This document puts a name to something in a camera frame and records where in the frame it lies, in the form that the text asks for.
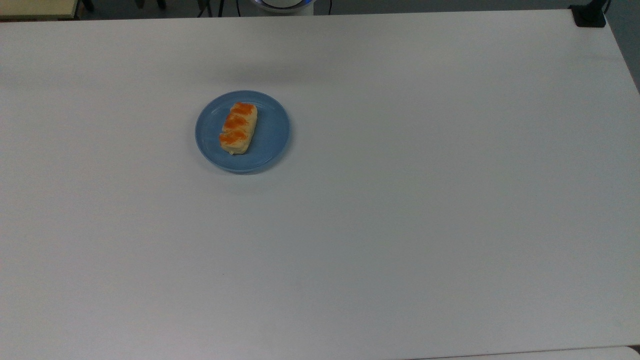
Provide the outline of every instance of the blue plate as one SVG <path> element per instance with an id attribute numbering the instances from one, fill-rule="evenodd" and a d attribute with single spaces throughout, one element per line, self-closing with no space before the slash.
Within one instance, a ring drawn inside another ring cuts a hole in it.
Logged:
<path id="1" fill-rule="evenodd" d="M 258 121 L 247 151 L 231 155 L 220 147 L 218 135 L 236 102 L 254 104 Z M 251 90 L 229 92 L 213 100 L 196 123 L 196 143 L 204 157 L 237 174 L 260 171 L 277 161 L 287 147 L 290 133 L 289 117 L 282 105 L 269 95 Z"/>

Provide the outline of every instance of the table surface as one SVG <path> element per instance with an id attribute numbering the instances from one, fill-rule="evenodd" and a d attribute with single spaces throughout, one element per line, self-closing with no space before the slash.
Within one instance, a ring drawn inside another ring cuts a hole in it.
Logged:
<path id="1" fill-rule="evenodd" d="M 0 33 L 10 359 L 640 342 L 640 95 L 608 26 L 545 10 Z M 248 176 L 194 139 L 242 89 L 292 122 Z"/>
<path id="2" fill-rule="evenodd" d="M 589 348 L 517 354 L 450 357 L 449 360 L 640 360 L 640 354 L 628 347 Z"/>
<path id="3" fill-rule="evenodd" d="M 78 0 L 2 0 L 0 19 L 64 19 L 76 14 Z"/>

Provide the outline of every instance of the cable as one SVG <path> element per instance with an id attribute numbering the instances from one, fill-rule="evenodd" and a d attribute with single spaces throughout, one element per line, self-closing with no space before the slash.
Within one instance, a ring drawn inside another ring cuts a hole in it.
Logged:
<path id="1" fill-rule="evenodd" d="M 202 8 L 202 10 L 200 10 L 200 13 L 196 17 L 201 17 L 202 16 L 202 14 L 204 13 L 204 10 L 209 6 L 210 2 L 211 2 L 211 0 L 207 0 L 207 4 Z"/>

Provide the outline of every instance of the chair leg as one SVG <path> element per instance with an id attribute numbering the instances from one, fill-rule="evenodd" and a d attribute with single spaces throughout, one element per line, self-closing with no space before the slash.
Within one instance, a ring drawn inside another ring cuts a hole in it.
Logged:
<path id="1" fill-rule="evenodd" d="M 93 1 L 91 1 L 91 0 L 82 0 L 82 4 L 84 5 L 84 8 L 88 12 L 92 12 L 92 11 L 95 10 L 95 7 L 93 6 Z"/>

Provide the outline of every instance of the table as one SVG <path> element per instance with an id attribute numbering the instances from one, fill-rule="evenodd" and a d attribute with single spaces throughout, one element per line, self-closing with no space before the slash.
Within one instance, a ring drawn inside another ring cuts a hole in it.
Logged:
<path id="1" fill-rule="evenodd" d="M 590 348 L 564 351 L 526 352 L 517 354 L 450 357 L 450 360 L 638 360 L 637 352 L 628 347 Z"/>
<path id="2" fill-rule="evenodd" d="M 0 19 L 71 19 L 78 0 L 3 0 Z"/>
<path id="3" fill-rule="evenodd" d="M 0 24 L 11 359 L 412 359 L 640 340 L 640 96 L 568 10 Z M 94 34 L 76 38 L 72 34 Z M 194 141 L 233 90 L 287 154 Z"/>

